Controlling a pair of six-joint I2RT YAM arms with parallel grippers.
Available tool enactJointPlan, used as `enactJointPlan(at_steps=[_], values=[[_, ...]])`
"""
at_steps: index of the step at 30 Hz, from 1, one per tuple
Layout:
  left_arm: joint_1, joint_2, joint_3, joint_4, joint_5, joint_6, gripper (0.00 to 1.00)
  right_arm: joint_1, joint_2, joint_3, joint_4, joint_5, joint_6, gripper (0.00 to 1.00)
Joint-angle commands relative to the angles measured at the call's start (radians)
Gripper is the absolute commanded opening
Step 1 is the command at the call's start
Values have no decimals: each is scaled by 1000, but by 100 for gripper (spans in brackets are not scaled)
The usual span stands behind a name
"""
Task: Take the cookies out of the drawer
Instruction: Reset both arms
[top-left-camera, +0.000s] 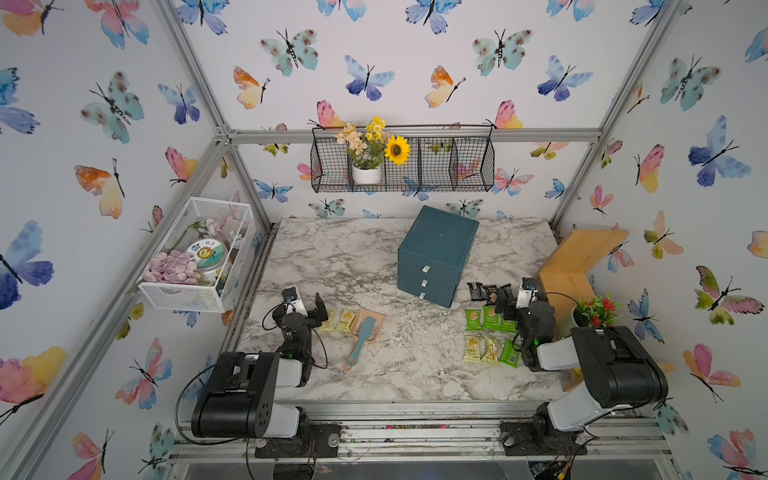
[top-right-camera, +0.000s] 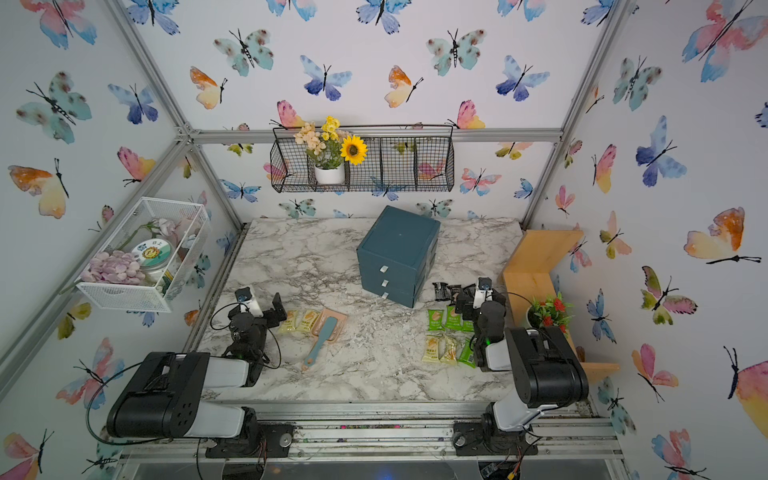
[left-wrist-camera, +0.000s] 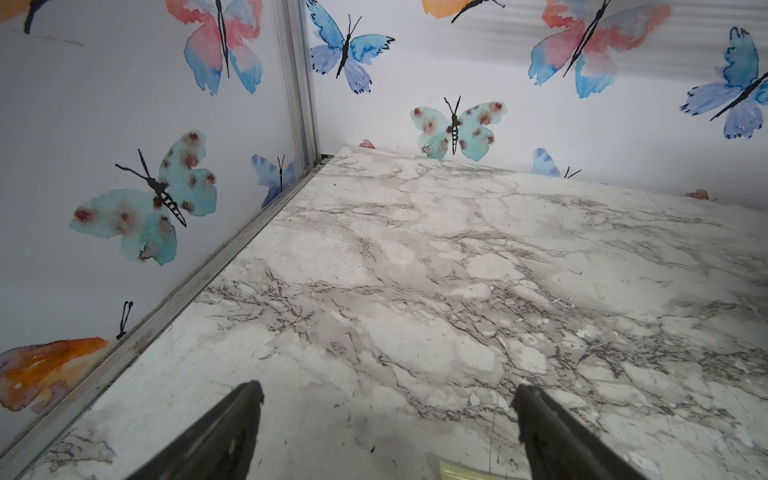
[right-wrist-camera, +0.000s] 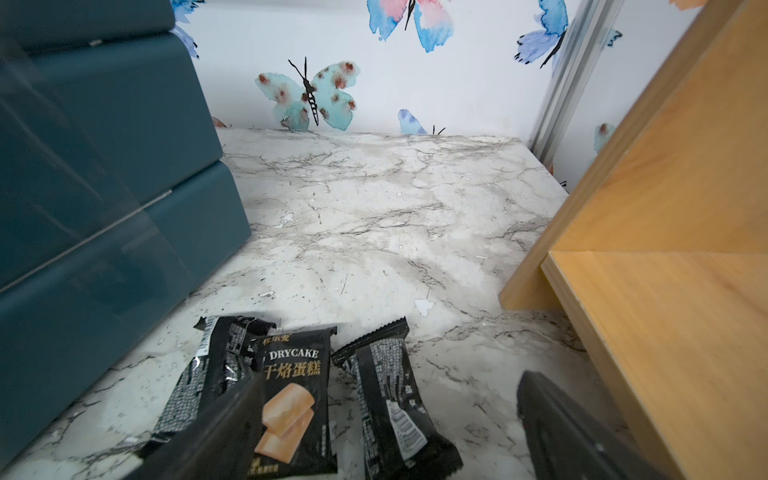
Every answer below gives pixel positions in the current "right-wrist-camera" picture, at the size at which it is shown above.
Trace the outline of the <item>black cookie packet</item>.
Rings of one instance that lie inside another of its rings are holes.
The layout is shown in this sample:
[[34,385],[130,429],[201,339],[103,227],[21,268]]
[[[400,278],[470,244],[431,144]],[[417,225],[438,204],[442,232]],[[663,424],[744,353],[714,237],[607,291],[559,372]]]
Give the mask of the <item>black cookie packet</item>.
[[331,357],[355,380],[367,479],[447,479],[463,467],[421,398],[405,344],[409,331],[402,317]]
[[328,412],[334,326],[250,341],[251,367],[264,375],[262,435],[249,479],[335,474]]
[[181,373],[149,440],[136,452],[144,460],[189,427],[218,397],[251,370],[249,342],[277,328],[253,316],[202,317],[201,343]]

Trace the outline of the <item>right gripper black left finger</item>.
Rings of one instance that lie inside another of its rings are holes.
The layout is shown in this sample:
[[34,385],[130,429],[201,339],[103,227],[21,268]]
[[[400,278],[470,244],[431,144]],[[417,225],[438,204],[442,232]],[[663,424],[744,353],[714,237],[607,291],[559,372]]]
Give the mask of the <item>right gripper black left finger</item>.
[[129,479],[245,479],[262,431],[264,375],[250,373]]

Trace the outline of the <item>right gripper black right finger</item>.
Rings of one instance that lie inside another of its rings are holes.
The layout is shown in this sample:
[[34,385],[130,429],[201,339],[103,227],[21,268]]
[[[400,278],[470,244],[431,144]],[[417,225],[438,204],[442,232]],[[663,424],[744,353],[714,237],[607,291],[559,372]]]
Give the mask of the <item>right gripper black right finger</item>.
[[517,413],[538,479],[666,477],[540,372],[523,373]]

